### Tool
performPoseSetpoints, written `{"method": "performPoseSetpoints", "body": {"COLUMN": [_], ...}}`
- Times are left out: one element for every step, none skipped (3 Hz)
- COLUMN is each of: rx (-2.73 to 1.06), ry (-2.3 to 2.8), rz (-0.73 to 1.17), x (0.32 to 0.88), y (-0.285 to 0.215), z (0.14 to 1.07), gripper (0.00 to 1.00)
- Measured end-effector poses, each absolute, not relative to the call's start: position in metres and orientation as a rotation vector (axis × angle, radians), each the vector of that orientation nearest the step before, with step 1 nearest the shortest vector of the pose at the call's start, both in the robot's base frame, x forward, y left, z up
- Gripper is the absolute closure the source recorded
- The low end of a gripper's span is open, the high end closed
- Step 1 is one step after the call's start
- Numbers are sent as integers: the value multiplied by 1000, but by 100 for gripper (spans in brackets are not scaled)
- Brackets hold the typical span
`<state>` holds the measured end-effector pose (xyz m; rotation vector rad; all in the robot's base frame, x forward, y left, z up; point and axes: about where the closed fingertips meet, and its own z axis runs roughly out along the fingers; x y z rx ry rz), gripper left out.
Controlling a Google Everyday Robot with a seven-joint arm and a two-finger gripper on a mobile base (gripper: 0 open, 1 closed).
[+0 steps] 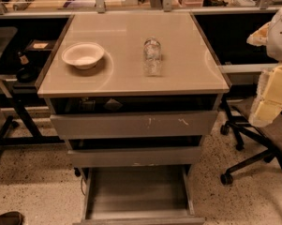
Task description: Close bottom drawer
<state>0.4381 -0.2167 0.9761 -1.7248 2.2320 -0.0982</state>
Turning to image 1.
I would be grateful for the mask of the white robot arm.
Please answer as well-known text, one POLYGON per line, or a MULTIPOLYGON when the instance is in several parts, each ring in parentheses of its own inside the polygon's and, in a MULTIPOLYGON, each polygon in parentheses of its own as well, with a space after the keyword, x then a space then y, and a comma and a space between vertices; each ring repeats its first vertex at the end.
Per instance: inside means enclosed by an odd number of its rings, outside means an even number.
POLYGON ((278 62, 272 70, 264 69, 261 72, 257 95, 250 109, 249 123, 262 128, 272 124, 282 112, 282 15, 276 13, 246 42, 253 46, 265 46, 267 55, 278 62))

